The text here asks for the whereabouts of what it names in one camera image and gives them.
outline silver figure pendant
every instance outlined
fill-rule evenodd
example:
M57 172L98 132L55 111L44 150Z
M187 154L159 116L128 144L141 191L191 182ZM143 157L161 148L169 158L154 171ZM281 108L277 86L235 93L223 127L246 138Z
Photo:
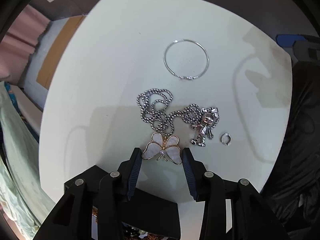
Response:
M205 137L207 136L210 140L213 138L211 130L219 121L219 113L217 108L209 107L202 108L201 114L200 122L198 124L190 125L192 129L198 131L198 133L195 134L195 137L190 140L190 143L200 147L205 147Z

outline jewelry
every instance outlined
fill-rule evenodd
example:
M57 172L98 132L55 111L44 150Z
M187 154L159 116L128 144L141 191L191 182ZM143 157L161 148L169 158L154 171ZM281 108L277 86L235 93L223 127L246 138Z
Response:
M166 55L167 55L168 49L169 49L172 45L174 45L174 44L176 44L176 43L178 43L178 42L183 42L183 41L191 42L191 43L193 43L193 44L198 45L198 46L203 50L203 52L204 52L204 54L205 54L205 56L206 56L206 58L207 58L207 64L206 64L204 70L203 70L199 75L196 75L196 76L194 76L194 77L191 77L191 76L179 76L179 75L177 75L176 73L174 73L174 72L169 68L169 66L168 66L168 64L167 64ZM180 79L193 80L193 79L197 79L197 78L201 77L201 76L208 70L208 67L209 67L209 56L208 56L207 51L204 49L204 47L202 47L201 44L199 44L198 42L192 41L192 40L187 40L187 39L181 39L181 40L175 40L175 41L171 42L171 43L165 48L164 53L163 53L163 62L164 62L164 65L166 66L166 68L167 68L167 69L170 71L170 73L171 73L172 75L174 75L175 77L178 77L178 78L180 78Z
M173 163L181 164L182 159L180 156L180 148L177 146L179 138L176 135L171 135L168 138L162 136L160 133L155 132L151 136L152 140L146 146L142 153L142 159L149 160L160 153L157 161L163 157L167 162L168 157Z
M220 141L222 142L222 144L224 144L224 145L230 145L231 140L232 140L232 137L231 137L230 134L224 133L224 134L221 135Z
M149 99L153 94L161 96L163 100L154 100L150 106ZM167 89L150 89L139 94L137 96L137 104L141 108L141 119L150 123L151 128L156 132L170 136L174 132L173 119L180 117L185 123L191 124L192 129L198 130L198 134L195 135L195 138L190 143L204 147L205 136L208 136L209 139L213 138L211 130L219 121L218 109L214 107L200 109L198 105L191 104L182 111L174 111L167 116L164 111L172 100L173 95ZM156 110L155 106L158 103L162 103L164 106Z
M213 129L219 122L218 109L214 107L202 108L201 109L202 118L199 124L192 124L191 128L198 130L198 135L194 139L190 140L193 145L198 145L200 147L205 147L205 136L212 140L213 135L211 129Z

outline metal screw head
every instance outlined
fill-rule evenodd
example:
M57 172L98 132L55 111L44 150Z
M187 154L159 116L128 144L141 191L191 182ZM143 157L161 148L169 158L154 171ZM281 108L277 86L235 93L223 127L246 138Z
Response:
M115 177L118 177L120 175L120 172L119 171L113 171L110 173L110 176L115 178Z
M211 171L206 171L204 173L204 175L207 177L207 178L212 178L213 177L213 173Z
M241 179L240 183L244 186L248 186L249 185L249 181L247 179Z
M84 183L84 180L83 179L77 179L76 181L75 181L75 184L77 185L77 186L80 186L80 185L82 185Z

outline small silver ring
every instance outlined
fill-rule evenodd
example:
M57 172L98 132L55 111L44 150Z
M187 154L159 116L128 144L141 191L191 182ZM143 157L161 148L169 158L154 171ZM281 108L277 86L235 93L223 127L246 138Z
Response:
M205 56L206 56L206 58L207 58L207 65L205 66L204 70L203 70L199 75L196 75L196 76L194 76L194 77L191 77L191 76L179 76L179 75L177 75L176 73L174 73L174 72L169 68L169 66L168 66L168 64L167 64L166 55L167 55L168 49L169 49L172 45L174 45L174 44L176 44L176 43L178 43L178 42L183 42L183 41L188 41L188 42L191 42L191 43L193 43L193 44L198 45L198 46L203 50L203 52L204 52L204 54L205 54ZM175 41L171 42L171 43L165 48L164 53L163 53L163 62L164 62L164 64L165 64L166 68L167 68L167 69L170 71L170 73L171 73L172 75L174 75L175 77L180 78L180 79L193 80L193 79L197 79L197 78L201 77L201 76L208 70L208 67L209 67L209 56L208 56L207 51L204 49L204 47L202 47L202 45L199 44L198 42L192 41L192 40L187 40L187 39L181 39L181 40L175 40Z
M223 141L223 139L224 139L225 137L228 137L228 138L229 138L226 143ZM232 140L232 137L231 137L230 134L224 133L224 134L221 135L220 141L222 142L222 144L224 144L224 145L230 145L231 140Z

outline light green fabric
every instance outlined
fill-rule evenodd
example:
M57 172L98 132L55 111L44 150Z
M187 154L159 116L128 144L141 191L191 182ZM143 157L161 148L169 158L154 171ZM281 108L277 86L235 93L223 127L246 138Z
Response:
M41 224L55 203L40 186L39 144L14 109L4 82L0 82L0 122L13 182L34 220Z
M39 227L25 205L12 181L10 173L0 158L0 204L7 216L16 223L26 239L33 239Z

